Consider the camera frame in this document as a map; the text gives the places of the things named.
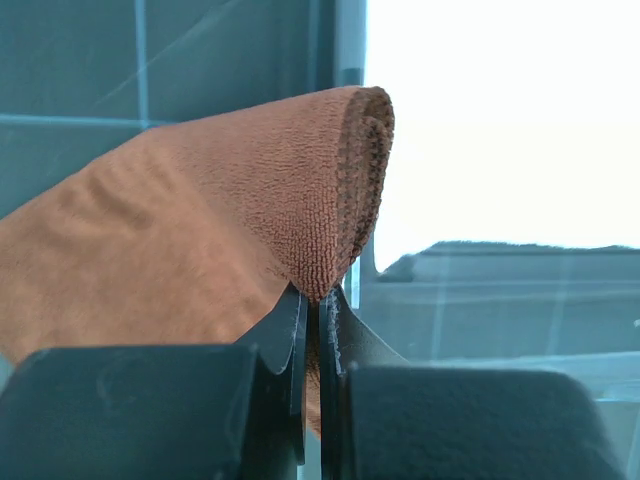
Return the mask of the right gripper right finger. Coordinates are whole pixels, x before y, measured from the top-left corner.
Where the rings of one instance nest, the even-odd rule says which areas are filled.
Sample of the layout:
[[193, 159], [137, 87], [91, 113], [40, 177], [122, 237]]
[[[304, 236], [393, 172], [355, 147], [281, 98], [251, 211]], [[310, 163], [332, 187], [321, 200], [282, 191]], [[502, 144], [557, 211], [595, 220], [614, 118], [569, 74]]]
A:
[[549, 370], [410, 364], [335, 288], [319, 310], [326, 479], [621, 479], [582, 384]]

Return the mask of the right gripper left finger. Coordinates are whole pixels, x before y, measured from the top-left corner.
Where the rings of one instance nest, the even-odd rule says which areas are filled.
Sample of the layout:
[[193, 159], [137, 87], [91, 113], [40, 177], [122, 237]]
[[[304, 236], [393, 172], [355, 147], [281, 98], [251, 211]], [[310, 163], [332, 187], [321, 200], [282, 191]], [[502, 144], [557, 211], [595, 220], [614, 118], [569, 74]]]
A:
[[293, 479], [305, 459], [307, 299], [228, 345], [50, 348], [1, 394], [5, 479]]

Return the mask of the white towel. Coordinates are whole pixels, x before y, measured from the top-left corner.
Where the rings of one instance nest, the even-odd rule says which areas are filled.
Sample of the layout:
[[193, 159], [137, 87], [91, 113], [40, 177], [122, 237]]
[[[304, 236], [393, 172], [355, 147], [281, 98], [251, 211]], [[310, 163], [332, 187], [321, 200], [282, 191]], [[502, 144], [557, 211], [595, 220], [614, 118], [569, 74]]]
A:
[[365, 79], [395, 139], [386, 268], [442, 240], [639, 242], [635, 1], [372, 1]]

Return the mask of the brown towel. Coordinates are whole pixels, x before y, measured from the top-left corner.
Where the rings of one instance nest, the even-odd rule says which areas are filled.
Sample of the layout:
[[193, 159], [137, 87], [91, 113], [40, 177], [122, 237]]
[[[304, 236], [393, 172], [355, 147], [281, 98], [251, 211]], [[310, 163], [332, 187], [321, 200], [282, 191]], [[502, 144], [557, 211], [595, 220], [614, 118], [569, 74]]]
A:
[[1, 222], [1, 351], [231, 343], [377, 220], [394, 112], [341, 87], [150, 129]]

